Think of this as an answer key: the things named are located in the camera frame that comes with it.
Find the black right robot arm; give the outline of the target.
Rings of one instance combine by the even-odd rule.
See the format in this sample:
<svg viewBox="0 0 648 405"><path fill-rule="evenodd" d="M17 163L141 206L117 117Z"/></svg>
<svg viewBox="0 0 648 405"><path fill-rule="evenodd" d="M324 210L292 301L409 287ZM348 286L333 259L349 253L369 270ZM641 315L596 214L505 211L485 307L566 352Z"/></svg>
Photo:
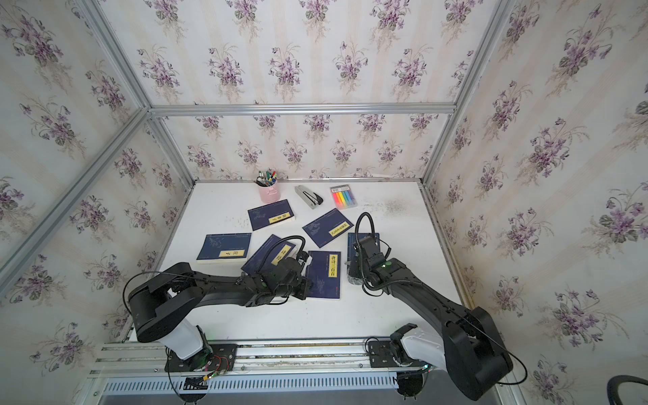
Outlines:
<svg viewBox="0 0 648 405"><path fill-rule="evenodd" d="M390 336L401 366L418 361L446 371L465 397L477 401L514 368L486 310L459 305L420 281L404 263L388 259L374 237L354 243L363 287L383 291L412 308L425 324L408 323Z"/></svg>

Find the grey patterned cloth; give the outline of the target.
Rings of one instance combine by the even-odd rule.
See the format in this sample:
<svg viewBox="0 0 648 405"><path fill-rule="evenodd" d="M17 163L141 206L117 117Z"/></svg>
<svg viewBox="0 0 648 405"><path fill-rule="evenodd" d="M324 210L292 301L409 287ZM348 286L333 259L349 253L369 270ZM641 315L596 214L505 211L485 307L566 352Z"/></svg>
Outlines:
<svg viewBox="0 0 648 405"><path fill-rule="evenodd" d="M362 278L361 271L359 271L358 263L348 262L347 276L348 276L348 281L351 285L362 285L363 278Z"/></svg>

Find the blue book yellow label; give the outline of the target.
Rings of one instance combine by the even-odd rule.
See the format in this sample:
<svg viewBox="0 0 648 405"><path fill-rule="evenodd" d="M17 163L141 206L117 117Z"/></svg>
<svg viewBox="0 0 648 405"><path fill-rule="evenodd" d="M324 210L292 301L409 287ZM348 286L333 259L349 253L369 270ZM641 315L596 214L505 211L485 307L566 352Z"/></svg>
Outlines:
<svg viewBox="0 0 648 405"><path fill-rule="evenodd" d="M309 251L310 263L305 275L312 282L307 297L317 299L340 299L341 252Z"/></svg>

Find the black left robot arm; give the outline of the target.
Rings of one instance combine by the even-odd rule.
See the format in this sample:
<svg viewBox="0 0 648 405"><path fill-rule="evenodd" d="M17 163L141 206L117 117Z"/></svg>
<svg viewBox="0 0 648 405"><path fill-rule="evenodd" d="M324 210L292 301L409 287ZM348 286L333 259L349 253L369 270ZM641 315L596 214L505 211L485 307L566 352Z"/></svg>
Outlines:
<svg viewBox="0 0 648 405"><path fill-rule="evenodd" d="M207 354L204 332L187 320L194 309L211 305L253 308L291 297L305 300L312 286L302 274L308 258L300 251L269 270L238 278L207 275L192 270L189 263L177 263L128 295L138 342L164 344L184 361Z"/></svg>

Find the blue book under left arm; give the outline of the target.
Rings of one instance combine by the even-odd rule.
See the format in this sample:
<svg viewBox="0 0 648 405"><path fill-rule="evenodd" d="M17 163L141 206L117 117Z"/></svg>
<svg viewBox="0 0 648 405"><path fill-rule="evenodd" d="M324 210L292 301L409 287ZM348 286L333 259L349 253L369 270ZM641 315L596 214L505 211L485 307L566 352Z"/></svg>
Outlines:
<svg viewBox="0 0 648 405"><path fill-rule="evenodd" d="M292 255L295 250L295 244L291 241L285 241L279 244L280 238L271 235L256 250L253 255L243 264L241 270L249 275L257 273L259 270L268 272L274 269L278 263Z"/></svg>

